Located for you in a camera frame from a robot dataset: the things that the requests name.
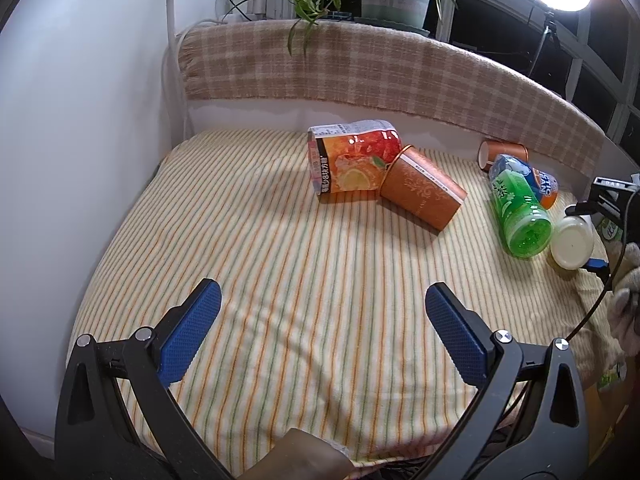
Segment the green snack packet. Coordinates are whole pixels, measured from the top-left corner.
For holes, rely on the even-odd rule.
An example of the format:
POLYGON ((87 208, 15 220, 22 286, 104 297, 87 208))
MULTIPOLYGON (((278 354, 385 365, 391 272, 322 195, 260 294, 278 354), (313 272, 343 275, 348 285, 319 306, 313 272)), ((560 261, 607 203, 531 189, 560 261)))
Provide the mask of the green snack packet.
POLYGON ((599 392, 605 392, 616 388, 626 380, 627 372, 627 363, 625 360, 616 362, 598 379, 597 390, 599 392))

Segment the blue orange drink bottle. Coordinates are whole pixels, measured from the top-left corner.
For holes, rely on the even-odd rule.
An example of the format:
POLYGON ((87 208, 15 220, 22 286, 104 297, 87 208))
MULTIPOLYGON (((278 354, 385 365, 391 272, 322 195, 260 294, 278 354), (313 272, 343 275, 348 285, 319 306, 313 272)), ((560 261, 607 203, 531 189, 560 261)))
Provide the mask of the blue orange drink bottle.
POLYGON ((523 176, 544 209, 550 209, 554 205, 558 197, 559 185, 552 174, 538 170, 515 156, 502 153, 491 165, 489 177, 491 179, 498 177, 504 170, 512 170, 523 176))

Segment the small orange paper cup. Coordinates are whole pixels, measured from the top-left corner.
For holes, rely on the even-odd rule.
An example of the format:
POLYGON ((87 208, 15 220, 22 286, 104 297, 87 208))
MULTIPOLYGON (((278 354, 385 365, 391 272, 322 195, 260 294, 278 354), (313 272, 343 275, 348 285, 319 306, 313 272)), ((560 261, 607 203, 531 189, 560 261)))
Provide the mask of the small orange paper cup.
POLYGON ((480 142, 480 147, 477 151, 477 163, 480 170, 488 172, 497 157, 501 154, 516 157, 523 162, 529 161, 529 154, 524 145, 485 139, 480 142))

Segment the white power strip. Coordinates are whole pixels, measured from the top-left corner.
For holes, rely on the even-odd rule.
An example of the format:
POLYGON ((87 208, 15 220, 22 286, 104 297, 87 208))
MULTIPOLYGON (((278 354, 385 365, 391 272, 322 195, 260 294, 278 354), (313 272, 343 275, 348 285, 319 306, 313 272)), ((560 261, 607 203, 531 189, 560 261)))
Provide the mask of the white power strip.
POLYGON ((237 15, 240 20, 258 21, 265 15, 265 0, 232 0, 232 15, 237 15))

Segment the plaid beige blanket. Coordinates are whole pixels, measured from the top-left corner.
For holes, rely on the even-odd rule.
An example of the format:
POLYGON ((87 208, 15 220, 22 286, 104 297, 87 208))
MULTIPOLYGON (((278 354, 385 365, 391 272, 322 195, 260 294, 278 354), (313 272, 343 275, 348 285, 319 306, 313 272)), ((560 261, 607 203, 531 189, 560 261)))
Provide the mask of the plaid beige blanket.
POLYGON ((305 100, 433 119, 519 143, 589 176, 606 136, 535 81, 414 32, 292 20, 202 26, 178 51, 186 96, 305 100))

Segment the green tea bottle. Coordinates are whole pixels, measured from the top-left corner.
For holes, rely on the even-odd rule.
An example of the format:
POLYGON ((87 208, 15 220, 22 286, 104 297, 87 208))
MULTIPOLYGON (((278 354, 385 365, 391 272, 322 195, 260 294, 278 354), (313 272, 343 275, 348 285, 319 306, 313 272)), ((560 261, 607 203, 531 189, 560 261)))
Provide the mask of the green tea bottle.
POLYGON ((490 179, 490 187, 506 249, 521 259, 540 254, 550 242, 553 224, 526 179, 505 169, 490 179))

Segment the orange juice carton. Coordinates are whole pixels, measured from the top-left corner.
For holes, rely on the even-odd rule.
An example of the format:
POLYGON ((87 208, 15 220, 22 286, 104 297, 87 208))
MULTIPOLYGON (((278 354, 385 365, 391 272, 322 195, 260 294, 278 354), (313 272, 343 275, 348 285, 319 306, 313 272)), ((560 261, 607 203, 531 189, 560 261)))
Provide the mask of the orange juice carton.
POLYGON ((317 195, 377 191, 402 150, 387 120, 312 126, 307 131, 310 180, 317 195))

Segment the large orange paper cup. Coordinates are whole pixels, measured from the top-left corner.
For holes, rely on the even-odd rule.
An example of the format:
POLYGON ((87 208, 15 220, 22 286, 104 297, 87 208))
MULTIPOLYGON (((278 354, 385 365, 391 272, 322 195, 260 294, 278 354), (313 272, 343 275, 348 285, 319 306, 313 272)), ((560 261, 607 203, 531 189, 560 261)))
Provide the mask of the large orange paper cup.
POLYGON ((412 145, 405 146, 386 170, 380 196, 442 231, 468 192, 412 145))

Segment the striped yellow table cloth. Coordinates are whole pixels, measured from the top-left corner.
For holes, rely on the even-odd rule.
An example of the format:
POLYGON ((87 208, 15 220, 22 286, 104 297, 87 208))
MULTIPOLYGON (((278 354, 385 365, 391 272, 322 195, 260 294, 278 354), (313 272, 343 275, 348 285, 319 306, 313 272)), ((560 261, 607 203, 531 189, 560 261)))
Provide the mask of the striped yellow table cloth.
POLYGON ((220 312, 171 391, 232 474, 292 428, 361 470, 434 451, 474 396, 426 316, 436 282, 518 341, 567 336, 596 382, 622 355, 600 278, 509 255, 477 164, 428 157, 468 194, 442 232, 373 193, 314 194, 301 132, 194 136, 120 226, 73 332, 126 338, 215 280, 220 312))

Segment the white plastic cup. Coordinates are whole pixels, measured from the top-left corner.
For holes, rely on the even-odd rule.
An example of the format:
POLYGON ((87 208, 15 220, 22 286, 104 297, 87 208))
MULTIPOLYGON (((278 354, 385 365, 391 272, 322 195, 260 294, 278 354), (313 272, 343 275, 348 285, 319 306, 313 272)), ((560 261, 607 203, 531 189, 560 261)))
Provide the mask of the white plastic cup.
POLYGON ((556 222, 550 240, 551 255, 562 269, 581 268, 591 257, 594 227, 587 216, 565 216, 556 222))

